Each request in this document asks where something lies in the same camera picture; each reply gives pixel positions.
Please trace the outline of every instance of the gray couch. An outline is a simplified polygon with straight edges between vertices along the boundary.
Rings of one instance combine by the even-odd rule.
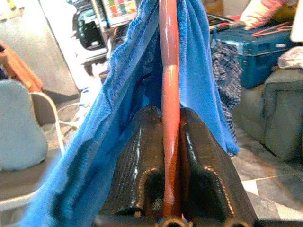
[[[278,69],[264,84],[242,88],[234,122],[283,160],[302,156],[303,70]]]

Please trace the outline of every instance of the couch cushion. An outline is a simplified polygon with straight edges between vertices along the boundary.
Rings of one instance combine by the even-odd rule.
[[[301,69],[277,69],[264,82],[270,83],[289,83],[303,80],[303,71]]]
[[[255,122],[264,121],[262,97],[264,88],[263,84],[252,89],[242,87],[241,102],[236,106],[236,111]]]
[[[276,93],[276,107],[267,118],[265,145],[282,160],[302,155],[303,91]]]

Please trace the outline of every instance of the white wall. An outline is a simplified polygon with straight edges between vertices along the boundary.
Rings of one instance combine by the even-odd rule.
[[[235,16],[241,14],[250,0],[223,0],[224,14]]]

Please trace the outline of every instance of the red pole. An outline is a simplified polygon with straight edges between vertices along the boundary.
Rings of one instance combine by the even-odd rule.
[[[160,0],[160,42],[163,63],[162,122],[165,161],[164,216],[181,216],[179,177],[179,31],[177,1]]]

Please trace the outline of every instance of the blue toolbox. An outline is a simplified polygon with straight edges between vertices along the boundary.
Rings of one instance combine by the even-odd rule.
[[[297,44],[290,41],[291,23],[246,31],[243,28],[218,32],[216,39],[235,45],[243,69],[241,85],[252,88],[263,84],[277,65],[278,57]]]

